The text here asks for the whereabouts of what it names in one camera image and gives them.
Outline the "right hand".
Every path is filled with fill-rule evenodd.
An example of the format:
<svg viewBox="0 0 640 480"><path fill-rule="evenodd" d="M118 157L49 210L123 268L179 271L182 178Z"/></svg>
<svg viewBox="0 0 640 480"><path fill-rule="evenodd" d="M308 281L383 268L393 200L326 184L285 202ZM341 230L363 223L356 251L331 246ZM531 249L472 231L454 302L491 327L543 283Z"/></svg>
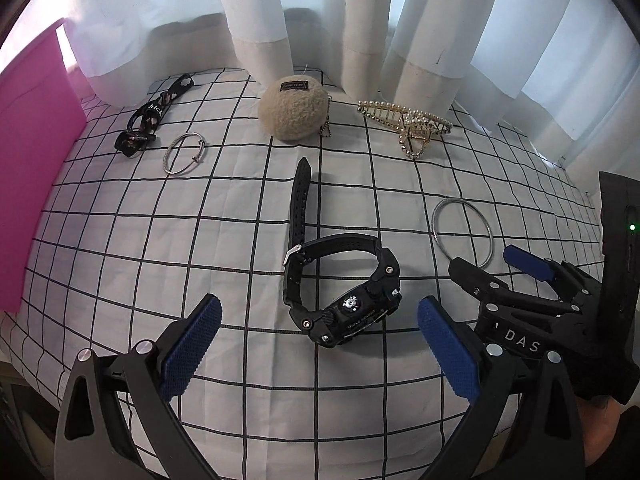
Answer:
<svg viewBox="0 0 640 480"><path fill-rule="evenodd" d="M613 399L593 405L576 399L586 468L579 479L639 478L639 407Z"/></svg>

